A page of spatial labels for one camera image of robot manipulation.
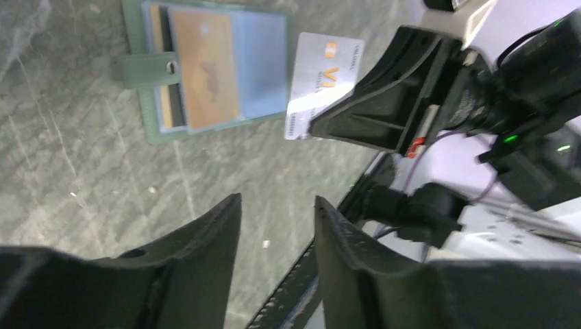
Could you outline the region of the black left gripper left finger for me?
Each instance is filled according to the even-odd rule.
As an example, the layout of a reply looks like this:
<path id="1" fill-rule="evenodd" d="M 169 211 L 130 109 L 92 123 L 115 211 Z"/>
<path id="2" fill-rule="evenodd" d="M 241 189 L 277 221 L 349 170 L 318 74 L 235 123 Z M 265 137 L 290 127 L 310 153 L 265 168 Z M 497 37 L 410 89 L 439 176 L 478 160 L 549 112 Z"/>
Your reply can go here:
<path id="1" fill-rule="evenodd" d="M 222 328 L 242 219 L 232 194 L 116 258 L 1 248 L 2 328 Z"/>

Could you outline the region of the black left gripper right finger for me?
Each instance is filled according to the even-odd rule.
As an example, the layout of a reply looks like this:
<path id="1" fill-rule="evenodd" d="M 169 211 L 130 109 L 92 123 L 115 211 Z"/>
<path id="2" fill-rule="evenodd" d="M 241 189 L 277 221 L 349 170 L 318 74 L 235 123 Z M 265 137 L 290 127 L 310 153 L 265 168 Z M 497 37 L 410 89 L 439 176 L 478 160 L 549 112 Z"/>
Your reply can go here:
<path id="1" fill-rule="evenodd" d="M 580 263 L 436 260 L 382 245 L 316 197 L 326 328 L 579 328 Z"/>

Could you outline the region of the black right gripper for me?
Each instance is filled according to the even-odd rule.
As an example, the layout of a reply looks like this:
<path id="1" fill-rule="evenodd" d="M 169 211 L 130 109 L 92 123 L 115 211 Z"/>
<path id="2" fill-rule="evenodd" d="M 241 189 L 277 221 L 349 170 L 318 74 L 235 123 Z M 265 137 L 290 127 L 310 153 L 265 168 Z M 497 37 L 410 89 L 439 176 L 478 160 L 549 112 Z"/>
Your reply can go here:
<path id="1" fill-rule="evenodd" d="M 432 104 L 428 132 L 493 134 L 478 161 L 529 207 L 580 196 L 580 11 L 527 33 L 493 70 L 465 68 L 460 40 L 412 27 L 397 29 L 353 93 L 310 122 L 313 137 L 404 155 Z"/>

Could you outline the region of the orange credit card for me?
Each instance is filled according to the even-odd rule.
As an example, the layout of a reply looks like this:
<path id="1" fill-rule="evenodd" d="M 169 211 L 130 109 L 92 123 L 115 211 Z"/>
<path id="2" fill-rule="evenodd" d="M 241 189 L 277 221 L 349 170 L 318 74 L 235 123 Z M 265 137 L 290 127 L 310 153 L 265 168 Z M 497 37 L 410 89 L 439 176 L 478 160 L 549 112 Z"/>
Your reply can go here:
<path id="1" fill-rule="evenodd" d="M 174 8 L 169 18 L 189 129 L 237 120 L 240 101 L 230 16 Z"/>

